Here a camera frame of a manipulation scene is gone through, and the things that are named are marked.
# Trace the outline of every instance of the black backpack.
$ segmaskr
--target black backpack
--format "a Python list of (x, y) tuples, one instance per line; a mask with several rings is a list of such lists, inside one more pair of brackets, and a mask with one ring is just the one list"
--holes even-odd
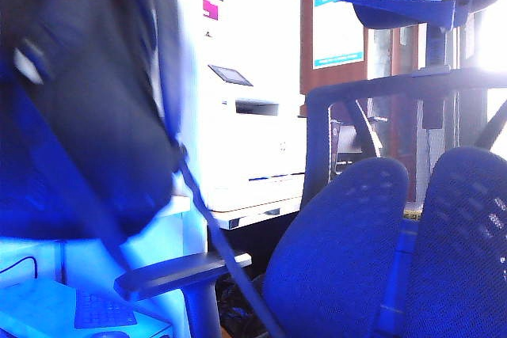
[[(2, 0), (3, 74), (11, 80), (4, 75), (0, 86), (0, 236), (93, 236), (37, 164), (48, 159), (37, 158), (36, 145), (53, 134), (125, 237), (170, 201), (177, 147), (154, 101), (151, 60), (157, 33), (166, 33), (172, 46), (158, 48), (171, 50), (164, 64), (179, 97), (177, 5), (165, 0), (169, 28), (157, 31), (150, 1)], [(20, 57), (43, 84), (8, 70)], [(42, 132), (40, 117), (27, 120), (27, 108), (51, 130)], [(166, 115), (173, 135), (178, 113)]]

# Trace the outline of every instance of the cable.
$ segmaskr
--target cable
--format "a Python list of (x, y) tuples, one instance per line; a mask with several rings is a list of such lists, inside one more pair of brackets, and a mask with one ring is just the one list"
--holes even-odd
[(0, 271), (0, 275), (4, 272), (7, 272), (9, 271), (10, 269), (16, 267), (18, 264), (22, 263), (23, 261), (25, 260), (28, 260), (28, 259), (31, 259), (33, 260), (33, 278), (36, 279), (37, 277), (39, 277), (39, 269), (38, 269), (38, 266), (37, 266), (37, 259), (34, 257), (34, 256), (26, 256), (24, 257), (23, 259), (20, 259), (18, 260), (16, 263), (14, 263), (13, 265), (5, 268), (5, 269), (2, 269)]

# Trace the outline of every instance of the mesh backrest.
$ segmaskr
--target mesh backrest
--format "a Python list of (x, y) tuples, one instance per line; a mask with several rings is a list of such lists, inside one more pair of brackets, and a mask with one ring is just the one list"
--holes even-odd
[(506, 324), (507, 161), (456, 148), (426, 193), (404, 336), (499, 338)]
[(291, 338), (369, 336), (406, 201), (405, 169), (360, 161), (327, 185), (280, 240), (266, 301)]

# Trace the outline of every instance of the printer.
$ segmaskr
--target printer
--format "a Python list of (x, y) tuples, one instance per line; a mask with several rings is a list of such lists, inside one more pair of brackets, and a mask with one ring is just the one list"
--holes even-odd
[(200, 185), (212, 211), (300, 197), (306, 159), (303, 96), (258, 89), (239, 71), (202, 73), (196, 126)]

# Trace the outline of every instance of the sign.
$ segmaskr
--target sign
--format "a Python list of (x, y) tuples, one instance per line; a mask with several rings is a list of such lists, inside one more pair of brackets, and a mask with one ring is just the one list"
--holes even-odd
[(356, 63), (364, 60), (364, 30), (352, 4), (314, 0), (313, 67)]

